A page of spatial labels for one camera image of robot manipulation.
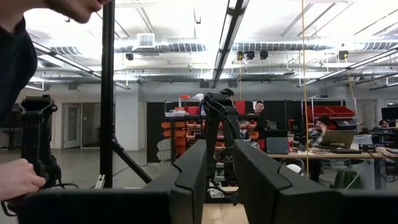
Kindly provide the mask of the person's hand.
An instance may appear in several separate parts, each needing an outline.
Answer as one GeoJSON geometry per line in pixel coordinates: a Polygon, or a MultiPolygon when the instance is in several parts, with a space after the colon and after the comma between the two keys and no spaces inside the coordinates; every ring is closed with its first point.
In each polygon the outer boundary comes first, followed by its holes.
{"type": "Polygon", "coordinates": [[[38,191],[45,179],[38,176],[26,159],[0,164],[0,201],[38,191]]]}

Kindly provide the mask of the red storage bin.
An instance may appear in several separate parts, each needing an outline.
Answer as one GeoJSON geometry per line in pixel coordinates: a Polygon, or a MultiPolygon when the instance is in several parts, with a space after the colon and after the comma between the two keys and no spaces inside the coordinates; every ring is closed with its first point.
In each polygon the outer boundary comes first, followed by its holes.
{"type": "Polygon", "coordinates": [[[346,106],[327,106],[333,112],[334,117],[350,118],[355,116],[355,112],[346,106]]]}
{"type": "Polygon", "coordinates": [[[333,117],[335,112],[327,106],[308,106],[307,119],[313,121],[321,116],[333,117]]]}

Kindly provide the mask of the black monitor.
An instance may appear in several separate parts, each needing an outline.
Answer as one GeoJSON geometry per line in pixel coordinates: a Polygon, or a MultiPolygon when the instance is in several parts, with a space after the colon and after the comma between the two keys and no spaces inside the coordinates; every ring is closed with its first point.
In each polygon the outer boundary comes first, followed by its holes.
{"type": "Polygon", "coordinates": [[[382,118],[385,120],[398,119],[398,106],[381,108],[382,118]]]}

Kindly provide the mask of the linear ceiling light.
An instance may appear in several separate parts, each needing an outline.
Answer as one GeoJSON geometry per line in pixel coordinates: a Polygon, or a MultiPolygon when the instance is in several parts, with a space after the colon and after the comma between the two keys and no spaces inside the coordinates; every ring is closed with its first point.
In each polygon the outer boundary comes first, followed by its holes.
{"type": "Polygon", "coordinates": [[[215,58],[211,88],[216,88],[218,85],[249,2],[250,0],[228,0],[223,30],[221,31],[218,52],[215,58]]]}

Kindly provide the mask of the grey laptop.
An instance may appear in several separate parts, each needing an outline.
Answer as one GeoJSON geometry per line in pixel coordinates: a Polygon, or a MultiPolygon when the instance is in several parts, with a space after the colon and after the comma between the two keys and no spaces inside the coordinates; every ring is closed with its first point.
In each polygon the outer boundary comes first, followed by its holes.
{"type": "Polygon", "coordinates": [[[288,139],[283,137],[268,137],[266,139],[266,153],[288,154],[289,153],[288,139]]]}

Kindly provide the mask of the parts shelf with orange bins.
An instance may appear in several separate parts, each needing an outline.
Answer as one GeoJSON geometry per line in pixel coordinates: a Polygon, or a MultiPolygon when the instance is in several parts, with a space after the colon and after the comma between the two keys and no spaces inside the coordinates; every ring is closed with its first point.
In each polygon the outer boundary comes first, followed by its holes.
{"type": "MultiPolygon", "coordinates": [[[[257,141],[256,131],[258,114],[246,111],[245,101],[234,103],[238,111],[239,130],[242,139],[257,141]]],[[[161,123],[163,139],[157,145],[157,158],[162,162],[174,161],[197,140],[203,139],[206,114],[199,101],[179,99],[178,106],[165,109],[165,118],[161,123]]]]}

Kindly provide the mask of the green backpack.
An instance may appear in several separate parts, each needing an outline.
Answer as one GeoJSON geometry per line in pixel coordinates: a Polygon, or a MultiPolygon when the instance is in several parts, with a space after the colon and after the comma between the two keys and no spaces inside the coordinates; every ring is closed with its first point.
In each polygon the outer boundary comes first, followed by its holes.
{"type": "Polygon", "coordinates": [[[362,189],[363,182],[357,172],[352,171],[352,170],[347,170],[347,169],[340,169],[336,173],[333,188],[334,189],[362,189]]]}

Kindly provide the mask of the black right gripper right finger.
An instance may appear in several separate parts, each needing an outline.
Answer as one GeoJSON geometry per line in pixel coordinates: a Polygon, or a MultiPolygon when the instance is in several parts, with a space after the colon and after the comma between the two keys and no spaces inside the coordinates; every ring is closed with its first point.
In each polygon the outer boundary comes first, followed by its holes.
{"type": "Polygon", "coordinates": [[[330,189],[242,140],[233,154],[249,224],[398,224],[398,192],[330,189]]]}

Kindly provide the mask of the black tripod stand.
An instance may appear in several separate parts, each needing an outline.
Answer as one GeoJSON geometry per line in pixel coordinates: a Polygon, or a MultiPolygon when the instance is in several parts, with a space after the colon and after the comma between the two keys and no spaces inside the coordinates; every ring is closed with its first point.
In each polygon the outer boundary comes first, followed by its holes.
{"type": "Polygon", "coordinates": [[[102,58],[101,58],[101,117],[99,172],[104,176],[104,187],[113,186],[113,155],[117,154],[145,183],[152,179],[131,159],[118,143],[114,128],[114,19],[115,2],[103,6],[102,58]]]}

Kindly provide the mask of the wooden work desk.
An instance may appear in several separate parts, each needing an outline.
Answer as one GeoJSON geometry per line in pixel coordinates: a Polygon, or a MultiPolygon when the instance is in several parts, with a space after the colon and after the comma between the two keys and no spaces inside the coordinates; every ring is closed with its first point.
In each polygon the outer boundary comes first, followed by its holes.
{"type": "Polygon", "coordinates": [[[371,189],[386,189],[386,181],[381,176],[381,171],[385,171],[384,159],[398,159],[398,154],[390,153],[387,148],[379,148],[376,152],[358,152],[354,154],[335,154],[328,151],[317,152],[290,152],[288,154],[269,154],[272,158],[282,159],[361,159],[369,160],[372,159],[373,175],[366,174],[368,180],[371,180],[368,186],[371,189]]]}

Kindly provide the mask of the glass door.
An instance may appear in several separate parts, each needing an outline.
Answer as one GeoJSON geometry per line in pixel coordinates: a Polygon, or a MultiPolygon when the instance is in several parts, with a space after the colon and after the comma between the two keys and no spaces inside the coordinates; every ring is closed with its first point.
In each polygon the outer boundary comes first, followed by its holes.
{"type": "Polygon", "coordinates": [[[81,147],[81,104],[63,105],[63,148],[81,147]]]}

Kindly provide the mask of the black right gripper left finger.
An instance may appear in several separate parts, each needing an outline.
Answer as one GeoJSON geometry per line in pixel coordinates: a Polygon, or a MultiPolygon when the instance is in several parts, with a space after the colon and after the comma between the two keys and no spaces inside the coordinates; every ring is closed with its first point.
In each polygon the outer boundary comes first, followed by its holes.
{"type": "Polygon", "coordinates": [[[28,196],[19,224],[201,224],[206,142],[198,140],[141,189],[43,190],[28,196]]]}

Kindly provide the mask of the open laptop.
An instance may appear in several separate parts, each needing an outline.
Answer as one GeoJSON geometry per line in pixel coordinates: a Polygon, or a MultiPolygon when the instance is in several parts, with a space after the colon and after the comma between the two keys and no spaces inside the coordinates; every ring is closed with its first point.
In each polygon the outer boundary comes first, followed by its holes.
{"type": "Polygon", "coordinates": [[[336,146],[350,148],[356,131],[347,130],[329,130],[326,131],[322,141],[322,146],[336,146]]]}

